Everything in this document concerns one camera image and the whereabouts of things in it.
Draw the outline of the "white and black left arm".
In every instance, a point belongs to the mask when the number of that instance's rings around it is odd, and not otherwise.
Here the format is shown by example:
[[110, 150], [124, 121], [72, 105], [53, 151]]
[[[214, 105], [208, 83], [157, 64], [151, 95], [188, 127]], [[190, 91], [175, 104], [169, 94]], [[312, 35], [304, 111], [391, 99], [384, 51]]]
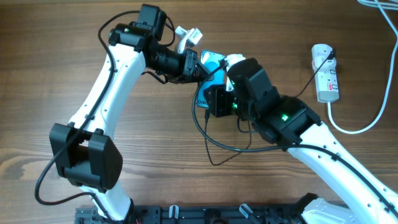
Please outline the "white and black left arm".
[[137, 13], [136, 21], [109, 33], [103, 68], [80, 109], [50, 131], [52, 165], [91, 197], [108, 223], [130, 223], [134, 215], [119, 182], [123, 158], [113, 139], [135, 82], [145, 73], [175, 84], [201, 82], [208, 74], [193, 50], [202, 37], [199, 29], [174, 27], [157, 6], [144, 4]]

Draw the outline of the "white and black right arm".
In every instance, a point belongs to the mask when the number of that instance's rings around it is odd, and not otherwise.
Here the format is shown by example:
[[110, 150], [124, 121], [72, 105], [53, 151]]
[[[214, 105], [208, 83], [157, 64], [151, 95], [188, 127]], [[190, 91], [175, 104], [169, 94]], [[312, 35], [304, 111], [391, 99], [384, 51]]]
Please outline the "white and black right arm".
[[233, 86], [222, 94], [224, 115], [252, 122], [270, 144], [306, 164], [344, 201], [361, 223], [397, 223], [397, 193], [362, 166], [332, 135], [313, 110], [292, 96], [280, 96], [256, 59], [209, 63], [211, 78], [219, 70]]

